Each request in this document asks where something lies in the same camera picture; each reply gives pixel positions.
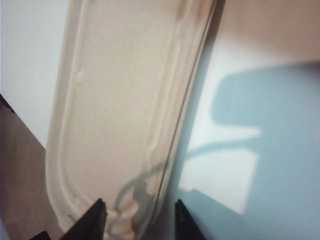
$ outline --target white wall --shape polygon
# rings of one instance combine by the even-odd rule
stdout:
[[[320,238],[319,10],[318,0],[226,0],[145,239],[174,239],[178,198],[207,239]]]
[[[1,94],[45,147],[67,0],[1,0]]]

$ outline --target white surface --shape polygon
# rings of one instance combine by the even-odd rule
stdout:
[[[104,239],[143,235],[166,190],[212,3],[70,2],[45,160],[65,232],[102,198]]]
[[[1,0],[1,94],[45,147],[67,0]]]
[[[317,0],[226,1],[146,240],[174,239],[178,198],[207,239],[320,238],[319,10]]]

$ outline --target molded pulp tray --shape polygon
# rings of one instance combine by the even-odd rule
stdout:
[[[139,239],[167,188],[213,0],[71,0],[45,162],[63,231],[98,199]]]

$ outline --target light patch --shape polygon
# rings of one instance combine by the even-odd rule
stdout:
[[[185,161],[179,188],[196,189],[242,214],[258,156],[247,148],[215,150]]]
[[[199,119],[197,126],[194,126],[193,129],[188,146],[190,151],[206,145],[243,142],[257,138],[262,134],[258,127],[222,126],[207,117]]]

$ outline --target brown floor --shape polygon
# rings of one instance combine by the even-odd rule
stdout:
[[[45,183],[45,149],[15,113],[0,103],[0,215],[11,240],[29,240],[48,231],[63,234]]]

